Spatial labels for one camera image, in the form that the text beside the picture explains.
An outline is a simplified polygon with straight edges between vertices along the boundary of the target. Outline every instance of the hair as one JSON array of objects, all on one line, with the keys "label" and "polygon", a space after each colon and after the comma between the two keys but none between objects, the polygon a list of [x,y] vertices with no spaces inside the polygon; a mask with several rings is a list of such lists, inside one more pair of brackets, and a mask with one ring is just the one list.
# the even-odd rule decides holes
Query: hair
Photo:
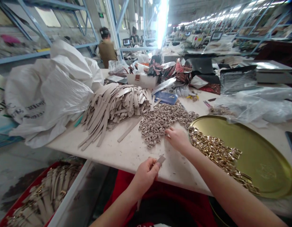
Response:
[{"label": "hair", "polygon": [[136,34],[136,27],[132,27],[132,34]]},{"label": "hair", "polygon": [[102,39],[110,38],[110,31],[108,30],[108,28],[101,27],[100,28],[100,33],[101,33]]}]

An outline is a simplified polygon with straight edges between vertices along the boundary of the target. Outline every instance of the brown vest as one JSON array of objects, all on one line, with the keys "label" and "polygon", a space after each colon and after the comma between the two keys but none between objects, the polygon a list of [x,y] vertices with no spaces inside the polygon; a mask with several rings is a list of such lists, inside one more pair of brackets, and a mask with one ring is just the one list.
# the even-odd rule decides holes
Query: brown vest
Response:
[{"label": "brown vest", "polygon": [[99,53],[105,68],[108,68],[110,60],[117,61],[117,54],[115,53],[113,42],[101,42],[99,44]]}]

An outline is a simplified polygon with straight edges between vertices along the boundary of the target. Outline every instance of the ceiling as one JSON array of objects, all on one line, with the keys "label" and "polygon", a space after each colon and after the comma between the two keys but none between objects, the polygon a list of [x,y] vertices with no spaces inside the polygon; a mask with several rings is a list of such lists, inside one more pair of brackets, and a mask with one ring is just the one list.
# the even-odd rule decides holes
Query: ceiling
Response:
[{"label": "ceiling", "polygon": [[190,22],[250,0],[169,0],[169,24]]}]

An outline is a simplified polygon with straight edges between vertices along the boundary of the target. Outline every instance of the gold tray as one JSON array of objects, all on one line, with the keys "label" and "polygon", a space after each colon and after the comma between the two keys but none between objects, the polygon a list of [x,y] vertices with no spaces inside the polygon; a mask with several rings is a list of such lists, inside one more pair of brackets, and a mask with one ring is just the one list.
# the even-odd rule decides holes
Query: gold tray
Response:
[{"label": "gold tray", "polygon": [[252,177],[261,197],[278,199],[292,194],[292,167],[261,135],[243,124],[229,124],[220,116],[202,116],[190,126],[206,136],[220,138],[225,146],[241,150],[236,167]]}]

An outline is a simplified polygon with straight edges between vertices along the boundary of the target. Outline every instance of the white box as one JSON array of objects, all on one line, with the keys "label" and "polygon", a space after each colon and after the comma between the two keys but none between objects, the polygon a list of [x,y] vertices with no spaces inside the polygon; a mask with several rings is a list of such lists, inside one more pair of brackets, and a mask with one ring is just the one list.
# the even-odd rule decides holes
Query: white box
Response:
[{"label": "white box", "polygon": [[155,88],[157,84],[158,76],[147,76],[147,75],[134,75],[127,74],[128,84],[140,86],[142,88]]}]

